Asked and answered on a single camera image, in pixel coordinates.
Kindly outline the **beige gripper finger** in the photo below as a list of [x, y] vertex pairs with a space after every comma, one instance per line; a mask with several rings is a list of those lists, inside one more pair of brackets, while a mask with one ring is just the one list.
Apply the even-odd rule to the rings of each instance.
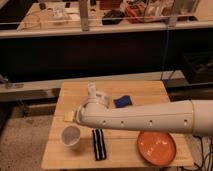
[[73, 111], [70, 111], [70, 112], [68, 112], [64, 115], [64, 121], [65, 122], [72, 122], [73, 118], [74, 118], [74, 112]]

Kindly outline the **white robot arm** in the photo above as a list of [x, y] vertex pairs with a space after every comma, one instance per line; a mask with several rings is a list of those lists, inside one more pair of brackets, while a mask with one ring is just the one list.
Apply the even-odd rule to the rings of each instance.
[[96, 92], [79, 105], [71, 121], [90, 128], [213, 136], [213, 100], [110, 108], [109, 97]]

